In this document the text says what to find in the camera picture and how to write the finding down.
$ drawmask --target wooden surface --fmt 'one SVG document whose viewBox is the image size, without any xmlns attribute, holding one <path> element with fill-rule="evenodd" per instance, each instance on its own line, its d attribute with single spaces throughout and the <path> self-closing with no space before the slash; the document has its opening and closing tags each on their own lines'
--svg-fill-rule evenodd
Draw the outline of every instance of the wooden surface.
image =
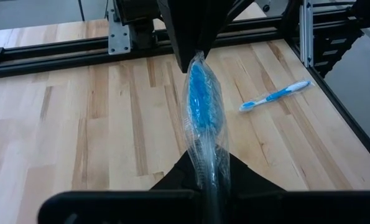
<svg viewBox="0 0 370 224">
<path fill-rule="evenodd" d="M 241 18 L 264 16 L 253 4 Z M 106 35 L 106 21 L 0 30 L 0 47 Z M 318 86 L 239 114 L 243 101 L 312 80 L 283 40 L 214 49 L 230 151 L 287 190 L 370 189 L 370 154 Z M 173 55 L 0 79 L 0 223 L 35 223 L 66 190 L 149 189 L 185 152 L 185 75 Z"/>
</svg>

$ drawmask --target wooden table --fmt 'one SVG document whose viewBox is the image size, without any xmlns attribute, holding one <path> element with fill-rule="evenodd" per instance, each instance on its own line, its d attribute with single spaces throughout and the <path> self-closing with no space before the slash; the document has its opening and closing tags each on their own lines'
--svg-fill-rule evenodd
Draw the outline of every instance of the wooden table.
<svg viewBox="0 0 370 224">
<path fill-rule="evenodd" d="M 256 4 L 243 12 L 264 16 Z M 0 30 L 0 47 L 105 36 L 106 21 Z M 370 189 L 370 154 L 314 86 L 239 114 L 239 105 L 313 80 L 283 40 L 213 49 L 229 149 L 287 190 Z M 173 55 L 0 79 L 0 223 L 35 223 L 66 190 L 149 189 L 186 151 L 185 75 Z"/>
</svg>

